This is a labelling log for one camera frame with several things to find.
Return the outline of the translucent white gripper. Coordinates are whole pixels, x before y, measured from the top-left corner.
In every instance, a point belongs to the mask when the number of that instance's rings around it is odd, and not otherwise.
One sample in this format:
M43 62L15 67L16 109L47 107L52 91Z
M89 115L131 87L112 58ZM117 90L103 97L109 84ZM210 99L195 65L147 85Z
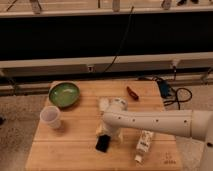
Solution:
M120 128L109 125L107 123L99 124L99 126L96 129L96 136L102 136L104 133L110 137L115 138L115 141L118 143L123 142L123 133Z

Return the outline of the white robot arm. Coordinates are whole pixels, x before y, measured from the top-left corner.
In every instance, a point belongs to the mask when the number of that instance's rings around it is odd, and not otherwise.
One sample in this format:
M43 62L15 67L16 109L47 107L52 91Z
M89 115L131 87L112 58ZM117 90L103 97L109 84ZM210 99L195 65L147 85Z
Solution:
M117 138L121 128L192 138L204 142L199 171L213 171L213 111L128 111L122 98L100 98L101 125L97 135Z

